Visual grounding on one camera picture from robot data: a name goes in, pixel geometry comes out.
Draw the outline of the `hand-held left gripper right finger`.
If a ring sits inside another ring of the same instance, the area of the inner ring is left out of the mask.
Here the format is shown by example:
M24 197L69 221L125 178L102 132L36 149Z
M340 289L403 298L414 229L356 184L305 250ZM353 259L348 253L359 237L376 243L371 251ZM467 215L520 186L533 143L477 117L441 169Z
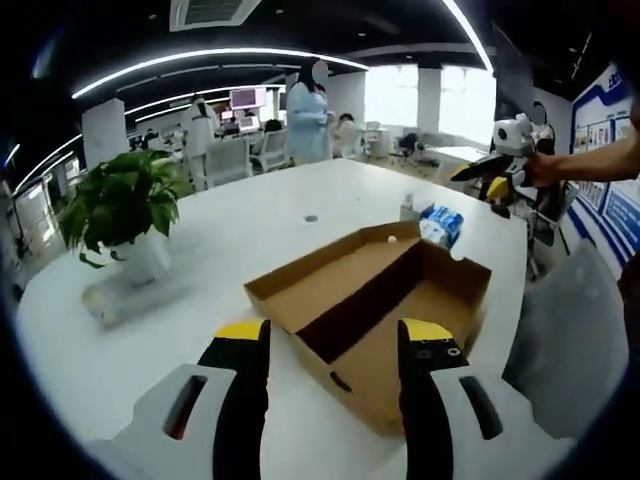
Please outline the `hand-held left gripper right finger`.
M541 479L555 464L530 402L476 372L448 330L404 318L397 352L407 478Z

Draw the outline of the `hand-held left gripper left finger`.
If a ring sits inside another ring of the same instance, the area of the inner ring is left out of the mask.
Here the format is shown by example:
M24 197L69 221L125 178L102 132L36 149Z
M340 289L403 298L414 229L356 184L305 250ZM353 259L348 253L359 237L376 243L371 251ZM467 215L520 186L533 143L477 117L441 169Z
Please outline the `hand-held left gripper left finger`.
M271 323L218 330L134 406L131 450L148 479L258 479L268 410Z

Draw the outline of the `person's right hand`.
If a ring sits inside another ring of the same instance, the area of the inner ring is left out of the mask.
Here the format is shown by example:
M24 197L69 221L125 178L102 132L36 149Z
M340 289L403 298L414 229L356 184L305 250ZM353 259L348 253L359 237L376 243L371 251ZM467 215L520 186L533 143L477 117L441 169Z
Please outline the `person's right hand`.
M549 187L567 180L568 155L533 152L527 157L526 172L534 187Z

